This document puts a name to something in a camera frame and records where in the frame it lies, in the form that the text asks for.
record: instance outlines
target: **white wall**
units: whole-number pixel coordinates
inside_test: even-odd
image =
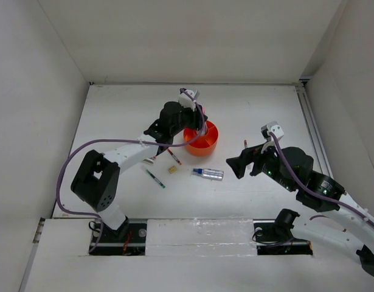
[[[87,89],[39,3],[0,1],[0,291],[18,291]]]
[[[297,82],[341,0],[40,0],[85,78]]]
[[[302,76],[308,77],[314,75],[318,69],[323,65],[325,58],[327,56],[328,50],[331,46],[331,42],[334,38],[334,33],[341,19],[342,13],[346,7],[348,0],[342,0],[339,7],[336,10],[333,18],[330,21],[326,31],[324,32],[322,38],[319,41],[313,55],[311,56],[306,68],[304,69]]]
[[[348,2],[306,89],[334,177],[374,215],[374,0]]]

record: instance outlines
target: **white table surface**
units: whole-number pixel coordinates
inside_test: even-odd
[[[314,256],[283,255],[256,256],[255,246],[249,247],[249,254],[234,256],[226,251],[241,247],[247,240],[243,231],[248,222],[240,228],[200,229],[212,231],[204,236],[196,229],[167,229],[158,221],[149,224],[147,242],[156,256],[122,257],[90,256],[88,244],[91,231],[87,219],[46,220],[41,241],[26,286],[26,292],[120,292],[120,291],[344,291],[374,292],[374,278],[363,272],[361,267],[344,255],[313,245]],[[184,233],[195,236],[183,237]],[[222,255],[198,252],[207,245],[203,238],[214,237],[210,244],[222,247]],[[236,245],[228,245],[231,238]],[[169,252],[181,252],[170,255]]]
[[[184,148],[172,151],[182,162],[177,165],[169,153],[161,154],[147,166],[165,185],[159,187],[140,164],[119,178],[116,201],[130,218],[275,218],[283,208],[312,215],[289,193],[264,174],[236,179],[225,160],[238,156],[244,139],[248,145],[264,142],[260,128],[276,120],[285,132],[282,147],[296,146],[316,157],[302,109],[293,86],[269,85],[92,85],[77,128],[73,149],[100,138],[135,139],[155,119],[165,102],[177,100],[179,88],[200,91],[199,103],[219,129],[212,155],[197,158]],[[174,143],[182,142],[182,134]],[[92,211],[70,191],[72,179],[85,153],[90,149],[107,151],[121,144],[95,144],[72,160],[65,174],[61,200],[66,208]],[[169,174],[176,165],[178,171]],[[210,181],[190,173],[194,167],[224,170],[223,181]],[[314,169],[320,171],[317,163]],[[54,217],[70,217],[58,206]]]

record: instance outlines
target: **marker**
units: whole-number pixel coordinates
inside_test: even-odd
[[[243,145],[245,147],[245,149],[248,147],[248,142],[246,140],[243,141]],[[252,169],[252,166],[249,164],[248,165],[248,170]]]
[[[156,181],[156,183],[158,183],[160,186],[162,186],[162,188],[164,189],[165,188],[165,185],[160,182],[160,180],[154,176],[154,174],[152,174],[148,169],[145,168],[145,171]]]
[[[173,159],[178,163],[178,164],[180,164],[181,165],[181,162],[180,162],[180,160],[176,157],[176,155],[174,155],[173,154],[173,152],[172,151],[170,151],[169,150],[169,148],[168,148],[168,152],[171,154],[171,156],[173,157]]]

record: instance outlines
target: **white bracket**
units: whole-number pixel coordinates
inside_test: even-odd
[[[108,161],[118,163],[119,175],[138,162],[157,155],[158,146],[142,143],[142,141],[156,142],[153,137],[143,134],[138,141],[139,144],[125,144],[104,153],[104,158]]]
[[[270,146],[274,146],[274,140],[272,139],[272,137],[270,137],[271,135],[271,132],[275,134],[277,140],[280,140],[282,137],[284,137],[284,131],[283,129],[280,127],[280,125],[274,121],[274,122],[271,122],[265,126],[263,126],[261,128],[261,132],[264,132],[264,131],[267,131],[266,134],[269,136],[266,138],[266,143],[264,144],[264,146],[262,147],[261,149],[261,153],[264,153],[265,150],[270,147]]]
[[[195,100],[199,96],[199,91],[193,91],[191,89],[186,89],[185,90],[190,96],[192,96]],[[183,92],[180,93],[179,95],[179,103],[184,107],[184,108],[191,108],[192,110],[196,109],[196,103],[192,101],[188,96],[186,96]]]

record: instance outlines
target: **red marker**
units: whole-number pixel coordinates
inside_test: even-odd
[[[169,150],[169,148],[168,148],[168,152],[169,152],[169,154],[171,154],[171,156],[173,157],[173,159],[174,159],[175,161],[177,161],[177,163],[178,163],[178,164],[180,164],[180,165],[181,165],[181,162],[180,162],[180,160],[179,160],[179,159],[178,159],[178,158],[176,157],[176,155],[174,155],[174,154],[173,154],[173,152],[172,152],[172,151],[170,151],[170,150]]]

